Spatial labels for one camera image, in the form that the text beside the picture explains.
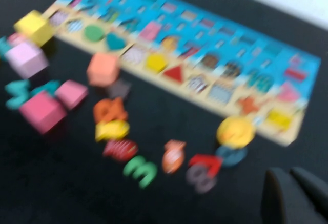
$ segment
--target pink cube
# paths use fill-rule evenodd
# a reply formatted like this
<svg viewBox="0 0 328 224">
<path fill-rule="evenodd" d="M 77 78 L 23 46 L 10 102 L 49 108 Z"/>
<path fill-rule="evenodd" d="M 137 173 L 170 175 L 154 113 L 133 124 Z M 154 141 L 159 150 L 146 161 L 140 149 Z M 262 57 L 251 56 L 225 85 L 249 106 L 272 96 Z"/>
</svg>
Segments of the pink cube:
<svg viewBox="0 0 328 224">
<path fill-rule="evenodd" d="M 80 83 L 68 80 L 56 90 L 55 94 L 71 110 L 88 95 L 88 88 Z"/>
<path fill-rule="evenodd" d="M 118 57 L 109 53 L 96 53 L 87 69 L 89 84 L 107 87 L 117 80 L 119 74 Z"/>
<path fill-rule="evenodd" d="M 153 41 L 158 35 L 161 29 L 161 25 L 155 22 L 150 22 L 140 33 L 140 37 L 148 41 Z"/>
<path fill-rule="evenodd" d="M 11 67 L 22 78 L 28 79 L 48 66 L 46 56 L 42 50 L 28 41 L 9 50 L 5 57 Z"/>
<path fill-rule="evenodd" d="M 45 134 L 66 116 L 60 103 L 46 91 L 41 91 L 24 103 L 19 111 L 41 134 Z"/>
</svg>

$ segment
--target red triangle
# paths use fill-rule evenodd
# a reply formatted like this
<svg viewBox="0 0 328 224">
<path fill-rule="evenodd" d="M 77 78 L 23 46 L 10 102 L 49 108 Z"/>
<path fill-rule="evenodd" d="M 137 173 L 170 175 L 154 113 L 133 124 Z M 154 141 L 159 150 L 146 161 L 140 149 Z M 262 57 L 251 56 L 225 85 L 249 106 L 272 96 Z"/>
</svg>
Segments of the red triangle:
<svg viewBox="0 0 328 224">
<path fill-rule="evenodd" d="M 169 69 L 163 73 L 163 75 L 179 82 L 183 83 L 183 74 L 182 74 L 182 65 L 176 66 L 172 69 Z"/>
</svg>

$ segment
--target orange cube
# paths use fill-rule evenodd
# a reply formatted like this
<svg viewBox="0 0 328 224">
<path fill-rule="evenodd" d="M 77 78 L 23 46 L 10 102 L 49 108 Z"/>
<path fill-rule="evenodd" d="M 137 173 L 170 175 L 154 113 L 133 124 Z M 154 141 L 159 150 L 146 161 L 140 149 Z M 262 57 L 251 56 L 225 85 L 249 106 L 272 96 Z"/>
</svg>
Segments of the orange cube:
<svg viewBox="0 0 328 224">
<path fill-rule="evenodd" d="M 108 53 L 96 53 L 91 58 L 87 69 L 89 84 L 106 87 L 118 78 L 118 57 Z"/>
</svg>

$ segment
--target gray number 8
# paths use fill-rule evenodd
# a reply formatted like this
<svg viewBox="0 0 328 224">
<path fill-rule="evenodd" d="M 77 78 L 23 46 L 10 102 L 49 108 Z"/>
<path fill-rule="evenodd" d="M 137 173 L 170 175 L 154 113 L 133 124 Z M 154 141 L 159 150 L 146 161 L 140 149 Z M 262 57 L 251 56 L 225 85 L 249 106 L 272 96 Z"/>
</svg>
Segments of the gray number 8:
<svg viewBox="0 0 328 224">
<path fill-rule="evenodd" d="M 196 164 L 187 171 L 187 182 L 195 185 L 197 193 L 207 193 L 216 184 L 216 178 L 210 178 L 207 175 L 208 169 L 202 164 Z"/>
</svg>

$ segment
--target shape sorting board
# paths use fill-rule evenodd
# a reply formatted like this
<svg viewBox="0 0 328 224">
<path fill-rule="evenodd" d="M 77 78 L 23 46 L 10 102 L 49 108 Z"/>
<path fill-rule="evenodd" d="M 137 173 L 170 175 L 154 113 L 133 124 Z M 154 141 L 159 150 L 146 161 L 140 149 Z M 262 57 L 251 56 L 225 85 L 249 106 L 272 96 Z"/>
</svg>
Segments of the shape sorting board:
<svg viewBox="0 0 328 224">
<path fill-rule="evenodd" d="M 320 66 L 313 55 L 180 0 L 57 0 L 44 15 L 58 38 L 117 54 L 124 70 L 209 111 L 247 116 L 284 146 L 298 135 Z M 104 36 L 88 40 L 89 25 Z M 108 33 L 126 46 L 109 50 Z"/>
</svg>

